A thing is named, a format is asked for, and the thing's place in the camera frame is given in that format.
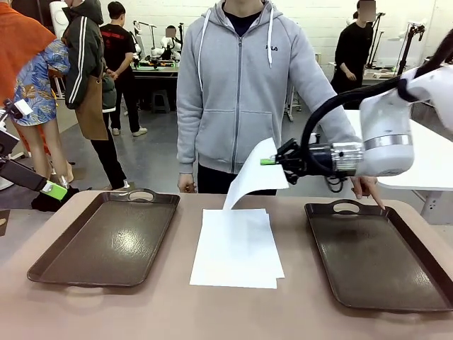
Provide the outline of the person's right hand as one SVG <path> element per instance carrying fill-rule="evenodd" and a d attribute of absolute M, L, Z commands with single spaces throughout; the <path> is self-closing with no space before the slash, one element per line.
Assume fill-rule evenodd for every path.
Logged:
<path fill-rule="evenodd" d="M 192 174 L 180 174 L 178 188 L 181 193 L 195 193 L 196 185 Z"/>

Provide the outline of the person in orange top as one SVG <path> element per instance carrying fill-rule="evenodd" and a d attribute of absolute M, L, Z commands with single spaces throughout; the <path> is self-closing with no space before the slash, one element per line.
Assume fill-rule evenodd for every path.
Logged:
<path fill-rule="evenodd" d="M 55 39 L 38 21 L 0 1 L 0 107 L 14 97 L 22 68 Z"/>

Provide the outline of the black stool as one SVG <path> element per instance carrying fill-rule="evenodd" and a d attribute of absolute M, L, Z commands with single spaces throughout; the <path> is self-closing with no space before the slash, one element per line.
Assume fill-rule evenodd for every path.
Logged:
<path fill-rule="evenodd" d="M 166 113 L 166 114 L 171 112 L 168 94 L 165 89 L 152 92 L 151 111 L 152 113 Z"/>

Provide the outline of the person's right forearm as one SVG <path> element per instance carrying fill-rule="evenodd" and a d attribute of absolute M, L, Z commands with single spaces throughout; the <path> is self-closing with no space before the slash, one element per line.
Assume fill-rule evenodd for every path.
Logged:
<path fill-rule="evenodd" d="M 192 174 L 195 162 L 195 140 L 200 119 L 195 116 L 178 115 L 177 159 L 179 174 Z"/>

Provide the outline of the person in grey hoodie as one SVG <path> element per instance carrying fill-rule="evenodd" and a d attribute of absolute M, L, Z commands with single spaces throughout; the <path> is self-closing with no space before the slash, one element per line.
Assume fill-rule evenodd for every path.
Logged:
<path fill-rule="evenodd" d="M 176 108 L 200 119 L 196 193 L 226 193 L 260 141 L 281 143 L 289 87 L 311 111 L 336 94 L 300 26 L 271 0 L 219 0 L 188 27 Z"/>

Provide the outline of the black bag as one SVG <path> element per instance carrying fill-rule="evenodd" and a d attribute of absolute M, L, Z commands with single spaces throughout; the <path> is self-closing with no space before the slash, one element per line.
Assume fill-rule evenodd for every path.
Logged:
<path fill-rule="evenodd" d="M 57 212 L 71 197 L 79 193 L 78 188 L 69 187 L 67 193 L 62 200 L 57 200 L 49 195 L 44 193 L 39 193 L 38 196 L 32 200 L 31 207 L 34 210 L 39 210 L 41 212 Z"/>

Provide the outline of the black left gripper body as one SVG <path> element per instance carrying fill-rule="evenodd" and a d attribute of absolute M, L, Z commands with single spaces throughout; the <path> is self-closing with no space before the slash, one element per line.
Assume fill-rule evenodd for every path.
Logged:
<path fill-rule="evenodd" d="M 0 157 L 7 157 L 13 152 L 19 139 L 0 128 Z"/>

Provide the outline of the person's left hand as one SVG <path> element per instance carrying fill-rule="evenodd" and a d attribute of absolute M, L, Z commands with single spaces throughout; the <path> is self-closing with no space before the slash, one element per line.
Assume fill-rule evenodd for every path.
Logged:
<path fill-rule="evenodd" d="M 371 176 L 358 176 L 350 177 L 352 183 L 352 191 L 355 197 L 360 200 L 363 197 L 371 196 L 375 203 L 381 208 L 385 209 L 384 203 L 379 196 L 377 189 L 377 178 Z"/>

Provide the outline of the black metal stand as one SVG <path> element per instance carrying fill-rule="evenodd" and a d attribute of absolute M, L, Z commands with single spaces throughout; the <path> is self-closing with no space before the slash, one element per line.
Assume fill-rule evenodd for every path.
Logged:
<path fill-rule="evenodd" d="M 369 57 L 368 57 L 368 60 L 367 60 L 367 65 L 366 65 L 367 68 L 371 68 L 372 67 L 372 63 L 373 63 L 373 56 L 372 55 L 373 55 L 373 52 L 374 52 L 374 46 L 375 46 L 376 41 L 377 41 L 377 34 L 378 34 L 378 30 L 379 30 L 379 24 L 380 24 L 381 18 L 383 16 L 385 16 L 385 15 L 386 15 L 385 13 L 379 12 L 376 15 L 376 19 L 373 21 L 373 24 L 372 24 L 372 30 L 373 30 L 372 45 L 371 45 L 371 49 L 370 49 L 370 52 L 369 52 Z"/>

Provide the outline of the person in striped dark jacket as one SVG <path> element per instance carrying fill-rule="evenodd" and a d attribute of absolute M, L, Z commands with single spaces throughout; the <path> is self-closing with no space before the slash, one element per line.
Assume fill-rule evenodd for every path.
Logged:
<path fill-rule="evenodd" d="M 127 188 L 127 177 L 117 158 L 108 114 L 116 109 L 114 72 L 106 66 L 100 26 L 99 0 L 64 0 L 69 25 L 62 36 L 70 69 L 66 75 L 65 101 L 75 110 L 82 135 L 91 141 L 113 190 Z"/>

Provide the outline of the black tripod pole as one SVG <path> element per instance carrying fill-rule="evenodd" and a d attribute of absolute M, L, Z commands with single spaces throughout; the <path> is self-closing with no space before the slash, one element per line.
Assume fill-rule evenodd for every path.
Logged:
<path fill-rule="evenodd" d="M 400 58 L 400 61 L 399 61 L 399 65 L 398 65 L 398 70 L 397 70 L 397 75 L 398 76 L 401 76 L 405 67 L 406 67 L 406 62 L 407 62 L 407 57 L 408 57 L 408 53 L 410 51 L 410 47 L 411 47 L 411 42 L 412 42 L 412 39 L 413 39 L 413 35 L 410 34 L 408 39 L 405 39 L 404 40 L 404 44 L 403 44 L 403 54 Z"/>

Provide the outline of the white cylindrical robot link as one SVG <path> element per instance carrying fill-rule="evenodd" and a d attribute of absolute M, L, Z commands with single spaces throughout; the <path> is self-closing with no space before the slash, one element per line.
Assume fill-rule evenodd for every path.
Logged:
<path fill-rule="evenodd" d="M 68 6 L 64 1 L 52 1 L 49 7 L 55 35 L 60 39 L 69 25 L 68 18 L 64 13 L 64 9 Z"/>

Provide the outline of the dark workbench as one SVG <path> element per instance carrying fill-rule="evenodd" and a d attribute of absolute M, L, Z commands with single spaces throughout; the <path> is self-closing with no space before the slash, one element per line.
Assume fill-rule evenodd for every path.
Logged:
<path fill-rule="evenodd" d="M 170 110 L 176 110 L 177 67 L 132 66 L 135 89 L 142 110 L 152 107 L 152 94 L 155 91 L 166 91 Z"/>

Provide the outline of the person's left forearm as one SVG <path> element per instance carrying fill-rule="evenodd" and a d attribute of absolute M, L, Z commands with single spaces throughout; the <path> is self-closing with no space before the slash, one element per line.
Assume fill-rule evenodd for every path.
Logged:
<path fill-rule="evenodd" d="M 321 134 L 323 141 L 330 143 L 362 141 L 357 136 L 342 106 L 326 114 L 317 124 L 315 131 Z"/>

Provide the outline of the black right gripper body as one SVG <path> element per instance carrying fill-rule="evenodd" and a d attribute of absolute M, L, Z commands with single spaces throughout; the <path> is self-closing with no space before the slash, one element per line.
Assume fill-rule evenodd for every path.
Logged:
<path fill-rule="evenodd" d="M 303 176 L 330 176 L 333 174 L 333 160 L 330 144 L 309 144 L 307 149 L 299 148 Z"/>

